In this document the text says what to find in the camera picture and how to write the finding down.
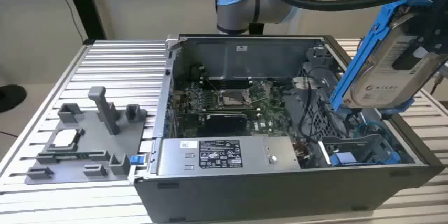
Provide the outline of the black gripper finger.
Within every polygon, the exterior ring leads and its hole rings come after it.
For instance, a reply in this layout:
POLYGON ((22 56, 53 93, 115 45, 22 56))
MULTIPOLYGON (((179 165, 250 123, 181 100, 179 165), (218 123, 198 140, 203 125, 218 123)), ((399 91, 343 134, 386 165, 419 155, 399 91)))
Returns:
POLYGON ((411 46, 393 64, 395 70, 411 70, 427 56, 427 49, 422 46, 411 46))

